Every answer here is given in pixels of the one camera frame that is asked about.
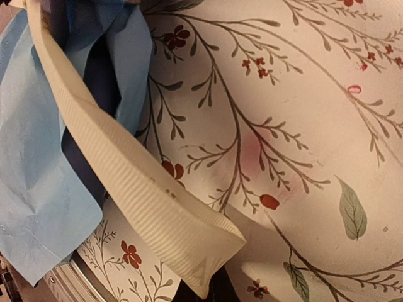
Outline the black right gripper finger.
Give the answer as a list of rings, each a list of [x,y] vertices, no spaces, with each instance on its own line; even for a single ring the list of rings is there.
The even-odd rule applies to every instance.
[[[206,299],[201,299],[188,285],[181,281],[176,292],[176,301],[250,301],[247,287],[252,285],[252,279],[234,263],[226,264],[212,277]]]

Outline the dark navy tissue paper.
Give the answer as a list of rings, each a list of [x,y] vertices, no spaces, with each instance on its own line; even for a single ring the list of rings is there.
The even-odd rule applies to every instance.
[[[97,105],[114,116],[121,96],[96,3],[42,1],[42,4],[50,12],[48,20],[55,41],[65,51]],[[64,130],[61,148],[80,181],[101,206],[108,193],[68,129]]]

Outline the white ribbon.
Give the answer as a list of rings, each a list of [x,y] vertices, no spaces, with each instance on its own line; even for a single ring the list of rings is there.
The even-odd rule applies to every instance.
[[[105,113],[50,34],[41,2],[24,1],[38,56],[66,127],[130,226],[199,297],[245,245],[223,214],[189,193]]]

